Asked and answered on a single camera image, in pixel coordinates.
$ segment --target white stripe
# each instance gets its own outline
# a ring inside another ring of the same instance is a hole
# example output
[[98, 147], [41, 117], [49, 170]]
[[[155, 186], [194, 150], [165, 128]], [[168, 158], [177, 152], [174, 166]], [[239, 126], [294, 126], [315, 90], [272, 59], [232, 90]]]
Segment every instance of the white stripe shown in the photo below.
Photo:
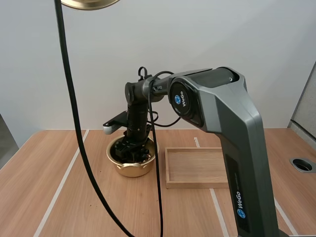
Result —
[[[82, 138], [83, 141], [85, 141], [88, 133], [89, 133], [89, 130], [87, 130], [84, 133], [84, 136]], [[58, 198], [58, 196], [59, 196], [59, 194], [60, 194], [60, 192], [61, 192], [61, 190], [62, 190], [62, 188], [63, 188], [63, 186], [65, 184], [65, 182], [66, 182], [66, 179], [67, 179], [67, 177], [68, 177], [68, 175], [70, 173], [71, 168], [73, 167], [73, 165], [74, 165], [74, 163], [75, 163], [75, 161], [77, 159], [77, 156], [78, 156], [79, 152], [80, 152], [80, 150], [79, 150], [79, 148], [77, 148], [76, 153], [75, 153], [73, 159], [71, 160], [71, 162], [70, 162], [70, 164], [69, 164], [69, 166], [68, 166], [68, 168], [66, 170], [66, 173], [64, 174], [64, 177], [61, 180], [61, 182], [60, 182], [60, 184], [59, 184], [59, 186], [58, 186], [58, 188], [57, 188], [57, 190], [55, 192], [55, 195], [54, 195], [53, 199], [51, 200], [51, 202], [50, 202], [50, 204], [48, 206], [48, 209], [45, 212], [45, 214], [44, 214], [44, 216], [43, 216], [43, 218], [42, 218], [42, 220], [41, 220], [41, 222], [39, 224], [38, 229], [36, 230], [36, 232], [34, 234], [34, 237], [40, 236], [40, 232], [42, 231], [42, 229], [43, 229], [43, 227], [44, 227], [44, 225], [45, 225], [45, 223], [46, 223], [46, 221], [47, 221], [47, 219], [48, 219], [48, 217], [50, 215], [50, 212], [52, 211], [52, 209], [53, 209], [53, 207], [55, 205], [55, 202], [56, 202], [56, 200], [57, 200], [57, 198]]]
[[290, 222], [290, 220], [287, 218], [286, 214], [282, 210], [282, 207], [277, 202], [276, 198], [275, 198], [275, 205], [276, 205], [277, 210], [281, 214], [282, 218], [284, 219], [285, 223], [287, 224], [287, 226], [291, 230], [292, 234], [294, 234], [295, 236], [299, 236], [298, 233], [296, 232], [294, 226], [292, 225], [292, 223]]
[[[196, 146], [200, 147], [199, 146], [199, 142], [198, 142], [198, 138], [195, 137], [194, 140], [196, 142]], [[218, 204], [218, 200], [217, 200], [215, 191], [214, 191], [214, 189], [209, 189], [209, 190], [211, 191], [213, 203], [214, 203], [214, 206], [215, 206], [215, 209], [216, 209], [216, 213], [217, 213], [217, 217], [218, 217], [218, 220], [219, 220], [219, 224], [221, 225], [221, 228], [222, 228], [223, 236], [224, 237], [229, 237], [228, 231], [227, 231], [227, 227], [226, 227], [226, 224], [225, 224], [225, 221], [224, 221], [224, 217], [223, 217], [223, 214], [222, 214], [222, 211], [221, 211], [221, 207]]]
[[196, 142], [196, 146], [199, 147], [198, 138], [195, 137], [194, 140], [195, 140], [195, 142]]

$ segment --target white wall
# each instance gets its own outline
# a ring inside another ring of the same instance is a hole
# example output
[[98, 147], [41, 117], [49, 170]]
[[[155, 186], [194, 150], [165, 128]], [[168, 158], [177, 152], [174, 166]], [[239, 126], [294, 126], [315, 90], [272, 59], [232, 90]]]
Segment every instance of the white wall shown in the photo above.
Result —
[[[40, 129], [73, 128], [54, 11], [53, 0], [1, 4], [0, 114], [19, 146]], [[232, 67], [265, 127], [286, 127], [316, 59], [313, 0], [121, 0], [64, 14], [83, 128], [125, 110], [124, 85], [140, 66]], [[166, 105], [154, 106], [161, 123], [176, 119]]]

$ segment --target pot handle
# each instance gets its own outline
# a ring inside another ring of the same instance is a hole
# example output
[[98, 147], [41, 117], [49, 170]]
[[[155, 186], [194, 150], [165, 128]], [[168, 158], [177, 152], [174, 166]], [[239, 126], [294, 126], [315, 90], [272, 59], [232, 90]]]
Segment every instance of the pot handle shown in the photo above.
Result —
[[124, 163], [124, 164], [122, 164], [121, 166], [117, 165], [117, 167], [118, 167], [120, 170], [123, 170], [123, 169], [125, 169], [125, 168], [127, 168], [127, 167], [138, 167], [138, 168], [140, 168], [141, 165], [140, 165], [140, 163]]

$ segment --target black cable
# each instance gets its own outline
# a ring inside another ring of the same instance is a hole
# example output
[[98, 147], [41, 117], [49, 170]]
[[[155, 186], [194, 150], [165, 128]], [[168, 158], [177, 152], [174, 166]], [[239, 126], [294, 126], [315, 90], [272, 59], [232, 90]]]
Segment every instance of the black cable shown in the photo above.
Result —
[[167, 124], [167, 125], [158, 124], [158, 123], [155, 123], [155, 125], [158, 127], [171, 127], [172, 125], [175, 125], [180, 119], [181, 119], [181, 117], [177, 118], [177, 120], [175, 122], [172, 122], [171, 124]]
[[79, 150], [82, 156], [82, 161], [85, 167], [85, 170], [87, 171], [87, 174], [89, 176], [89, 179], [92, 183], [92, 186], [97, 193], [100, 201], [102, 202], [103, 206], [105, 207], [108, 214], [111, 216], [111, 218], [115, 221], [115, 223], [121, 228], [121, 230], [129, 237], [134, 237], [119, 221], [119, 219], [115, 216], [115, 214], [112, 212], [111, 208], [109, 207], [107, 201], [102, 195], [102, 192], [93, 176], [89, 160], [87, 157], [87, 154], [85, 152], [82, 135], [81, 135], [81, 127], [80, 127], [80, 120], [79, 120], [79, 114], [78, 114], [78, 107], [77, 107], [77, 101], [76, 101], [76, 95], [75, 95], [75, 89], [73, 84], [73, 79], [71, 76], [70, 71], [70, 65], [69, 65], [69, 58], [68, 58], [68, 52], [67, 52], [67, 44], [66, 44], [66, 35], [65, 35], [65, 26], [64, 26], [64, 19], [63, 19], [63, 11], [61, 7], [60, 0], [54, 0], [55, 1], [55, 9], [56, 9], [56, 17], [57, 17], [57, 24], [58, 24], [58, 33], [59, 33], [59, 42], [60, 42], [60, 49], [63, 57], [63, 64], [64, 64], [64, 71], [68, 86], [68, 92], [71, 102], [71, 108], [73, 111], [73, 117], [74, 117], [74, 124], [76, 129], [76, 135], [77, 135], [77, 141]]
[[158, 160], [158, 148], [157, 148], [157, 139], [156, 139], [156, 131], [155, 131], [155, 121], [153, 115], [153, 108], [151, 103], [152, 98], [152, 86], [154, 81], [162, 74], [173, 74], [169, 71], [162, 71], [154, 75], [153, 80], [149, 82], [148, 88], [148, 105], [149, 105], [149, 115], [152, 123], [152, 131], [153, 131], [153, 139], [155, 145], [155, 156], [156, 156], [156, 176], [157, 176], [157, 188], [158, 188], [158, 200], [159, 200], [159, 212], [160, 212], [160, 237], [163, 236], [163, 215], [162, 215], [162, 201], [161, 201], [161, 188], [160, 188], [160, 174], [159, 174], [159, 160]]
[[157, 115], [157, 117], [154, 119], [154, 122], [156, 122], [158, 120], [158, 118], [159, 118], [158, 112], [157, 111], [153, 111], [153, 114]]
[[307, 135], [309, 135], [314, 141], [316, 141], [316, 137], [314, 137], [310, 132], [308, 132], [302, 125], [300, 125], [297, 121], [292, 120], [291, 122], [297, 125], [300, 129], [302, 129]]

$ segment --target blue logo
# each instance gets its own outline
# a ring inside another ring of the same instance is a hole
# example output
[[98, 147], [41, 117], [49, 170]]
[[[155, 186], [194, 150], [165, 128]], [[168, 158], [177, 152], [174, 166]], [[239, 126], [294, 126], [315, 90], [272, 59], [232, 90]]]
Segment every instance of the blue logo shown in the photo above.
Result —
[[238, 214], [242, 219], [245, 219], [245, 218], [246, 218], [246, 215], [245, 215], [245, 213], [243, 212], [243, 210], [238, 209], [238, 210], [237, 210], [237, 214]]
[[179, 105], [179, 104], [181, 103], [181, 98], [180, 98], [180, 96], [176, 95], [176, 96], [174, 97], [174, 101], [177, 103], [177, 105]]

